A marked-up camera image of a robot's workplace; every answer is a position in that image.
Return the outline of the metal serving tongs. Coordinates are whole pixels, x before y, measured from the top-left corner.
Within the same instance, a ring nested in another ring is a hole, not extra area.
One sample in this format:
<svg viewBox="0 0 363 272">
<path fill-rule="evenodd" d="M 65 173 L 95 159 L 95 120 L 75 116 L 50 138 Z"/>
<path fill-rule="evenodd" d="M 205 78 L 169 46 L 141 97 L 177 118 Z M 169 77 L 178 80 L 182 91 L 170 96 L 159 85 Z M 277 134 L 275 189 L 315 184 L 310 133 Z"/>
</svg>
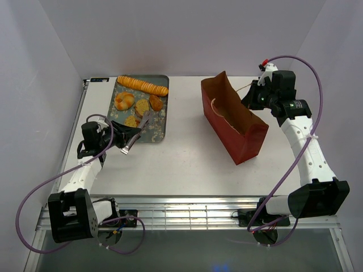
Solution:
<svg viewBox="0 0 363 272">
<path fill-rule="evenodd" d="M 136 128 L 137 132 L 135 133 L 135 135 L 133 135 L 130 138 L 130 140 L 128 140 L 127 144 L 121 149 L 121 152 L 124 155 L 129 154 L 130 149 L 132 148 L 132 146 L 135 144 L 135 142 L 140 137 L 141 132 L 146 127 L 147 123 L 149 122 L 150 117 L 151 117 L 151 112 L 149 110 L 148 111 L 145 111 L 144 114 L 143 114 L 143 117 L 141 119 L 140 124 Z"/>
</svg>

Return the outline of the red paper bag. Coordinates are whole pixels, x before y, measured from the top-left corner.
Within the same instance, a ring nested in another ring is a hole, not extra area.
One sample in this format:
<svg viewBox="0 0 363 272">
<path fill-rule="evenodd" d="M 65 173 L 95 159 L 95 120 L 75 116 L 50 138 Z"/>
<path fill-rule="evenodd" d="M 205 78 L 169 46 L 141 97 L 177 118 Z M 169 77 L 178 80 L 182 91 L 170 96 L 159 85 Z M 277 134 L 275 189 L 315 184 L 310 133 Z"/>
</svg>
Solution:
<svg viewBox="0 0 363 272">
<path fill-rule="evenodd" d="M 236 165 L 258 156 L 269 126 L 247 109 L 223 71 L 201 81 L 204 115 Z"/>
</svg>

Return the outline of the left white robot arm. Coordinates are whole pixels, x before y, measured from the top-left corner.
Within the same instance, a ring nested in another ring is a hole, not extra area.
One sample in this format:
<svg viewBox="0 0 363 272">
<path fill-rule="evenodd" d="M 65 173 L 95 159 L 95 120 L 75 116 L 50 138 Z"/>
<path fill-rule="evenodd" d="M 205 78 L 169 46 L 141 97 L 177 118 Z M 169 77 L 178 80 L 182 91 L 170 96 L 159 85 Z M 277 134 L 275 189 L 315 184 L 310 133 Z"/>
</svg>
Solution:
<svg viewBox="0 0 363 272">
<path fill-rule="evenodd" d="M 88 121 L 81 126 L 83 140 L 77 147 L 77 169 L 68 183 L 48 198 L 53 240 L 56 243 L 93 238 L 99 225 L 115 226 L 120 212 L 114 198 L 93 201 L 90 190 L 111 147 L 128 148 L 140 136 L 141 129 L 116 121 L 110 125 Z"/>
</svg>

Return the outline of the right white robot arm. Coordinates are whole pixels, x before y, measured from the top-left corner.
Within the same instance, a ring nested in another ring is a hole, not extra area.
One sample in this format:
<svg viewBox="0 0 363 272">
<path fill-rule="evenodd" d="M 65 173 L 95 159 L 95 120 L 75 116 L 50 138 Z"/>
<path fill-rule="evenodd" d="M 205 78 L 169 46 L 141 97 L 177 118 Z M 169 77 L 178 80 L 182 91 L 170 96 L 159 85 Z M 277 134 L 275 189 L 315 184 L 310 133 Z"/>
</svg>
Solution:
<svg viewBox="0 0 363 272">
<path fill-rule="evenodd" d="M 260 199 L 251 221 L 263 225 L 283 216 L 296 219 L 335 215 L 350 192 L 347 181 L 339 180 L 320 148 L 313 132 L 315 122 L 305 100 L 296 99 L 296 75 L 288 70 L 265 70 L 253 80 L 242 99 L 248 109 L 271 110 L 287 137 L 298 168 L 300 187 L 288 195 Z"/>
</svg>

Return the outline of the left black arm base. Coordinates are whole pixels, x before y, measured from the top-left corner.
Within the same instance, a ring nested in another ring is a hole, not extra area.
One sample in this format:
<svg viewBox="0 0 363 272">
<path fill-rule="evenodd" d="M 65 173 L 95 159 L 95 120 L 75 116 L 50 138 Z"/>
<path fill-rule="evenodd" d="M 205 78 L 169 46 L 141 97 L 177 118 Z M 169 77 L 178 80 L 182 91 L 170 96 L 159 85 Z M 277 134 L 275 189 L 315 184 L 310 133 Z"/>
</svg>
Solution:
<svg viewBox="0 0 363 272">
<path fill-rule="evenodd" d="M 117 213 L 111 215 L 109 218 L 106 218 L 104 221 L 118 217 L 123 217 L 123 219 L 114 220 L 109 223 L 102 223 L 101 226 L 110 228 L 136 227 L 137 220 L 131 218 L 131 216 L 138 217 L 138 210 L 119 210 Z"/>
</svg>

